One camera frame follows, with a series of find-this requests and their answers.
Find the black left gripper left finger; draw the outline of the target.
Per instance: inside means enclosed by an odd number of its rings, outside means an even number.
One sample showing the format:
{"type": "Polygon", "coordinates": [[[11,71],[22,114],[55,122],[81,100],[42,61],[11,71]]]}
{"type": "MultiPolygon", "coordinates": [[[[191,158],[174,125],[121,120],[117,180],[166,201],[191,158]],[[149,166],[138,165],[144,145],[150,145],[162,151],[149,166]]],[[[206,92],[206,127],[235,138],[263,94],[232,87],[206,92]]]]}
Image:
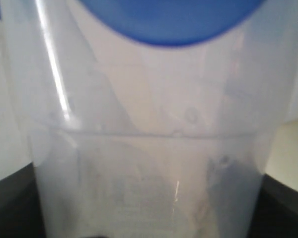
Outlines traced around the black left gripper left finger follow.
{"type": "Polygon", "coordinates": [[[45,238],[32,164],[0,180],[0,238],[45,238]]]}

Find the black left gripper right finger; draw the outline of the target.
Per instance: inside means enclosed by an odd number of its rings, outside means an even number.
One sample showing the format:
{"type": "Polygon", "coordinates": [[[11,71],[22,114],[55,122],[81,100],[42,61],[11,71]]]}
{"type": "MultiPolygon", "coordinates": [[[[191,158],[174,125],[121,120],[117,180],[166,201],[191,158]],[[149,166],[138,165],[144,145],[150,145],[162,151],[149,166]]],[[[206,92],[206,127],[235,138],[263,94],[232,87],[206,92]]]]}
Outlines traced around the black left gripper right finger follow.
{"type": "Polygon", "coordinates": [[[298,238],[298,192],[265,175],[249,238],[298,238]]]}

